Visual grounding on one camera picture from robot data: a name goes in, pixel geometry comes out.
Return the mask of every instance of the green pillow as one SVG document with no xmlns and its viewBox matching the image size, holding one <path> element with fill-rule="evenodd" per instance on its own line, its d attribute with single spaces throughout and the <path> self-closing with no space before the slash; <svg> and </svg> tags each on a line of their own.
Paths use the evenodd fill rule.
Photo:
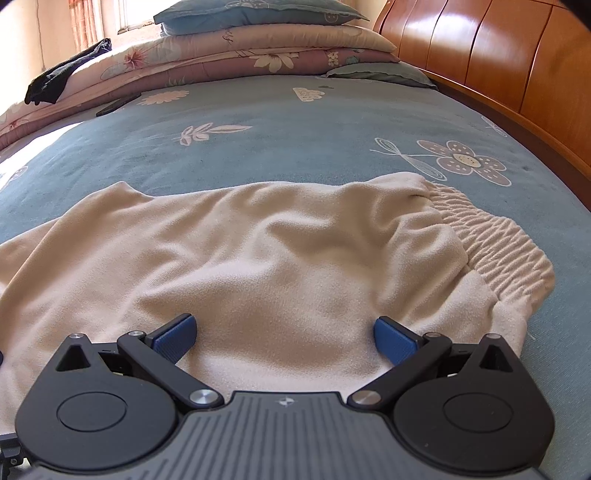
<svg viewBox="0 0 591 480">
<path fill-rule="evenodd" d="M 416 67 L 399 61 L 398 63 L 353 63 L 333 69 L 323 77 L 380 80 L 409 87 L 437 87 Z"/>
<path fill-rule="evenodd" d="M 337 0 L 181 0 L 154 15 L 154 23 L 162 23 L 167 35 L 188 35 L 242 25 L 342 25 L 358 18 L 367 20 Z"/>
</svg>

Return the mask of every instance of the mattress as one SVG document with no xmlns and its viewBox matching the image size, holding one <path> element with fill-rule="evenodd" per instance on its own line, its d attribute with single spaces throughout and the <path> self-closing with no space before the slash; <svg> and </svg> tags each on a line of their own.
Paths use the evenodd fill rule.
<svg viewBox="0 0 591 480">
<path fill-rule="evenodd" d="M 589 472 L 591 213 L 490 120 L 431 89 L 296 75 L 153 90 L 95 118 L 99 108 L 2 152 L 0 242 L 118 181 L 161 196 L 421 174 L 516 221 L 553 263 L 556 287 L 530 319 L 522 360 L 556 416 L 543 471 Z"/>
</svg>

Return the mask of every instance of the wooden bed frame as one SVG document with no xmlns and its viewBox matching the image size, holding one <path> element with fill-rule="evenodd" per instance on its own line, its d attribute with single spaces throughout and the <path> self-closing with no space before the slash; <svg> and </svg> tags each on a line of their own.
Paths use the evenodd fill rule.
<svg viewBox="0 0 591 480">
<path fill-rule="evenodd" d="M 558 0 L 388 0 L 374 30 L 591 210 L 591 33 Z"/>
</svg>

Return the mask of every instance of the wooden headboard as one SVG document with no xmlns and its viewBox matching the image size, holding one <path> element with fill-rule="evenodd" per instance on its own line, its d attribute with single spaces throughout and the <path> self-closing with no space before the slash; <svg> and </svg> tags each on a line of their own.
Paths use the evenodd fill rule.
<svg viewBox="0 0 591 480">
<path fill-rule="evenodd" d="M 558 0 L 388 0 L 374 30 L 440 87 L 542 140 L 591 190 L 591 33 Z"/>
</svg>

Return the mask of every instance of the metal screw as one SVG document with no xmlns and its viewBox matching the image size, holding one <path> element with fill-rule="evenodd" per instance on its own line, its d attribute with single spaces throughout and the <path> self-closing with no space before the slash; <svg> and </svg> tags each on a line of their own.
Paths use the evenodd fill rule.
<svg viewBox="0 0 591 480">
<path fill-rule="evenodd" d="M 357 405 L 375 405 L 382 400 L 380 394 L 374 390 L 359 390 L 351 398 Z"/>
<path fill-rule="evenodd" d="M 202 388 L 201 390 L 195 390 L 189 395 L 189 400 L 197 405 L 211 405 L 217 402 L 219 394 L 208 388 Z"/>
</svg>

